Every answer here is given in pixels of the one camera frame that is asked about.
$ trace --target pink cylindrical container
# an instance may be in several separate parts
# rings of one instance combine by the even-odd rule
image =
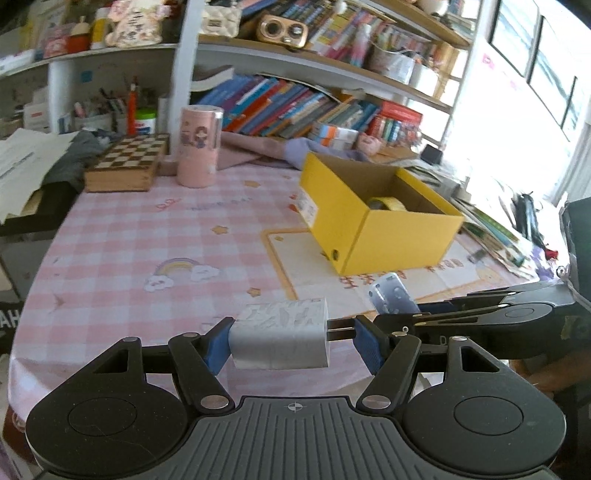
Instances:
[[[177,170],[177,182],[181,185],[203,188],[215,183],[222,119],[223,109],[217,106],[183,108]]]

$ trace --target paper sheet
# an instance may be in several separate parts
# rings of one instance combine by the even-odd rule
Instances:
[[[78,133],[44,134],[19,128],[0,141],[0,223],[19,215],[43,177]]]

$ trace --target yellow box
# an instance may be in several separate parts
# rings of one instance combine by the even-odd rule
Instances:
[[[407,211],[371,210],[396,197]],[[340,275],[437,265],[463,215],[402,168],[310,153],[298,209]]]

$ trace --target cardboard label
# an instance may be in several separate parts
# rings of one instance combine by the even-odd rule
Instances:
[[[316,221],[316,215],[318,215],[318,207],[314,203],[314,200],[312,200],[312,197],[302,187],[300,187],[295,206],[308,228],[312,228]]]

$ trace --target circular pad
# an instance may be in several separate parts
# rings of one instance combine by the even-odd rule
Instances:
[[[456,405],[453,414],[462,427],[481,435],[504,435],[523,422],[517,405],[497,397],[468,398]]]
[[[121,478],[166,457],[188,426],[183,404],[143,382],[59,387],[27,418],[27,439],[40,465],[68,478]]]
[[[554,459],[566,424],[549,398],[513,373],[457,375],[407,404],[402,428],[419,450],[468,475],[516,475]]]
[[[75,406],[68,421],[71,427],[90,437],[107,437],[124,431],[137,416],[135,407],[120,398],[93,398]]]

